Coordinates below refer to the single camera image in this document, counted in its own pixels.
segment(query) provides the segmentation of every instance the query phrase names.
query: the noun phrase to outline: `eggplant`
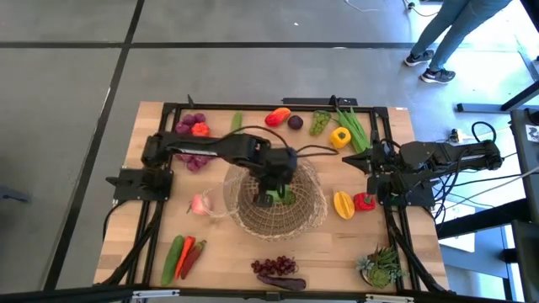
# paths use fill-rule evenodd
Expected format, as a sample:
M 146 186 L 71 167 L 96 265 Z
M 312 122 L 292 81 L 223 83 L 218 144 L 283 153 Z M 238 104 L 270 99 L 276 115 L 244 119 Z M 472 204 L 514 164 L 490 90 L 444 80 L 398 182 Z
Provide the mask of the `eggplant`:
M 304 279 L 276 278 L 262 275 L 257 275 L 256 278 L 264 284 L 281 287 L 284 290 L 301 291 L 307 287 L 307 282 Z

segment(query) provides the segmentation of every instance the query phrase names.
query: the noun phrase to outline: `person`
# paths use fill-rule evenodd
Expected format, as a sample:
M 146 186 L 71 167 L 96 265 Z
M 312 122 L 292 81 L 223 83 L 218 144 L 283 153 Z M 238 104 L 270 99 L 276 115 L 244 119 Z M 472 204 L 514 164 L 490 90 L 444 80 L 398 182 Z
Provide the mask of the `person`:
M 455 72 L 447 71 L 445 63 L 464 37 L 479 25 L 505 8 L 511 0 L 445 0 L 440 11 L 424 29 L 418 42 L 404 60 L 407 66 L 431 60 L 427 70 L 421 75 L 425 82 L 448 83 L 455 78 Z M 451 28 L 441 41 L 436 52 L 427 48 L 444 32 Z

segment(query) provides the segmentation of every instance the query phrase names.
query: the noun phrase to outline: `cucumber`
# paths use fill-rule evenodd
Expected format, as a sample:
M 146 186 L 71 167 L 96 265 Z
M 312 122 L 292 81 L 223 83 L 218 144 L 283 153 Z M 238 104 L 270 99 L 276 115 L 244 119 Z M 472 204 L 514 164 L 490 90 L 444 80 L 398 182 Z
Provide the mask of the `cucumber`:
M 238 128 L 242 127 L 243 114 L 242 112 L 236 112 L 232 118 L 232 123 L 230 125 L 230 131 L 235 131 Z
M 184 248 L 184 238 L 177 236 L 172 241 L 172 245 L 168 250 L 167 258 L 165 259 L 165 265 L 163 266 L 163 275 L 161 276 L 161 286 L 167 286 L 172 282 L 174 277 L 174 270 L 176 269 L 176 263 L 178 263 L 179 255 Z

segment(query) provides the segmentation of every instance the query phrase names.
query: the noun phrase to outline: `red grapes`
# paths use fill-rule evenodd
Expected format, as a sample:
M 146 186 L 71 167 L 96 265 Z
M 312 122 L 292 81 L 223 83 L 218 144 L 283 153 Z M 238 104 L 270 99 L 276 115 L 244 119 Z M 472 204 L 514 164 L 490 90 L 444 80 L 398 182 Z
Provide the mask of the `red grapes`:
M 251 263 L 251 268 L 255 274 L 267 276 L 269 274 L 287 275 L 293 274 L 298 270 L 296 261 L 286 256 L 277 257 L 276 260 L 265 259 L 263 263 L 259 260 Z

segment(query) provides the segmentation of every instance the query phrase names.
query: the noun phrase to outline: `gray floor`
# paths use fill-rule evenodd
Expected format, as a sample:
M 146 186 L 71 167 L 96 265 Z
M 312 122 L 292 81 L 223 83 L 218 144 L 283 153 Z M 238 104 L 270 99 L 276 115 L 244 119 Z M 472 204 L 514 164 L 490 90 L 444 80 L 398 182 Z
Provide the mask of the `gray floor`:
M 3 1 L 0 40 L 122 41 L 135 4 Z M 142 10 L 135 41 L 413 42 L 430 20 L 408 16 L 399 1 L 355 4 L 378 11 L 360 13 L 328 0 L 152 0 Z M 458 74 L 447 86 L 419 81 L 424 66 L 405 67 L 406 50 L 131 50 L 59 287 L 93 281 L 113 193 L 104 178 L 118 173 L 139 101 L 184 102 L 189 93 L 201 103 L 277 104 L 283 97 L 337 94 L 364 105 L 410 108 L 418 140 L 443 139 L 452 128 L 469 134 L 476 120 L 501 128 L 507 115 L 457 114 L 454 108 L 460 102 L 503 103 L 532 83 L 516 51 L 515 24 L 521 26 L 522 14 L 514 1 L 469 35 L 448 62 Z M 528 47 L 534 51 L 537 45 Z M 37 290 L 43 281 L 118 55 L 118 50 L 0 50 L 0 184 L 32 195 L 26 205 L 0 204 L 0 293 Z M 499 138 L 506 143 L 502 154 L 514 152 L 510 132 Z M 495 175 L 518 172 L 515 160 L 508 159 Z M 523 194 L 519 184 L 510 192 L 476 201 L 503 203 Z M 468 292 L 458 286 L 466 273 L 448 274 L 451 287 Z

